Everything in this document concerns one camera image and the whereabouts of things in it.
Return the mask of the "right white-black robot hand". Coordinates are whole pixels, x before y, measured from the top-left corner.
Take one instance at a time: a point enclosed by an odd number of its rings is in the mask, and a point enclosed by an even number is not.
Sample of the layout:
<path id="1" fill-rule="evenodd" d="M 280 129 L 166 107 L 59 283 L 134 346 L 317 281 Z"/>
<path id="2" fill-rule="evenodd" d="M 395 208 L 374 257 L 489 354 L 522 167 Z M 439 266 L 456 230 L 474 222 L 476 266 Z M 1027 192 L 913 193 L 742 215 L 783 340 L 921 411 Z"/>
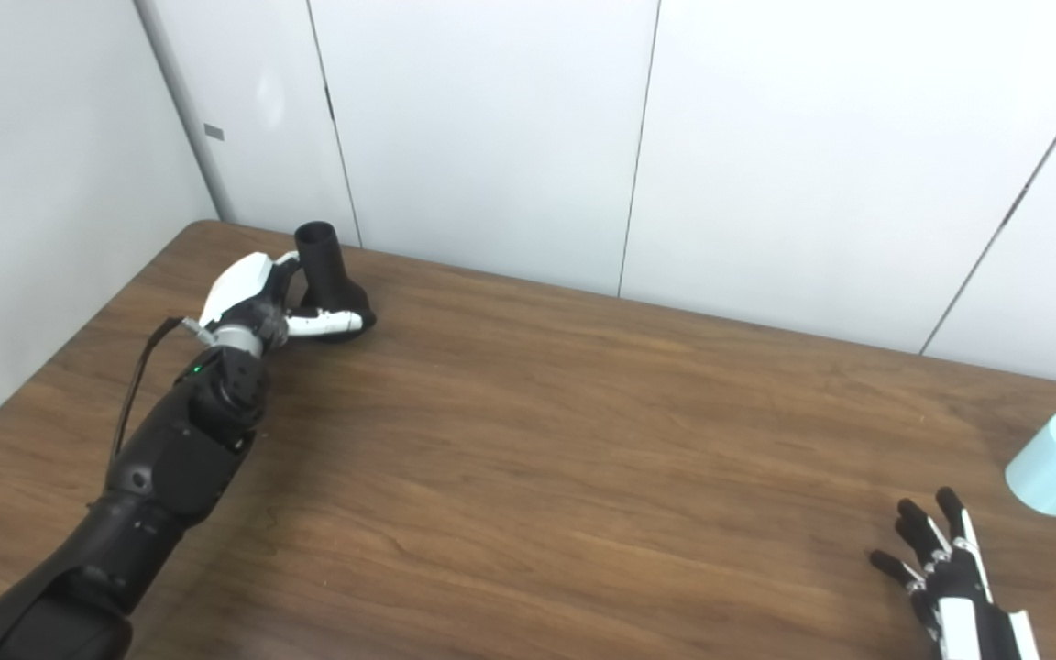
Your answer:
<path id="1" fill-rule="evenodd" d="M 946 526 L 913 499 L 897 502 L 895 534 L 914 565 L 883 550 L 869 553 L 869 564 L 906 591 L 934 659 L 1039 659 L 1029 614 L 996 604 L 972 513 L 947 486 L 935 499 Z"/>

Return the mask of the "left white-black robot hand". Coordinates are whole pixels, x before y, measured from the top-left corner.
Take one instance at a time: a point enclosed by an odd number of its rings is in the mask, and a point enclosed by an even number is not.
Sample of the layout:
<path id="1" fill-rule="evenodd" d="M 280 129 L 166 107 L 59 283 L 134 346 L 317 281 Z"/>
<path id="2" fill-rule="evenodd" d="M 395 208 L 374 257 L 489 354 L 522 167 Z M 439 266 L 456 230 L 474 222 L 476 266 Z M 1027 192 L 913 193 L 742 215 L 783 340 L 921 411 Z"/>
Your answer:
<path id="1" fill-rule="evenodd" d="M 351 341 L 376 323 L 341 258 L 252 252 L 214 281 L 194 333 L 207 347 L 261 357 L 290 339 Z"/>

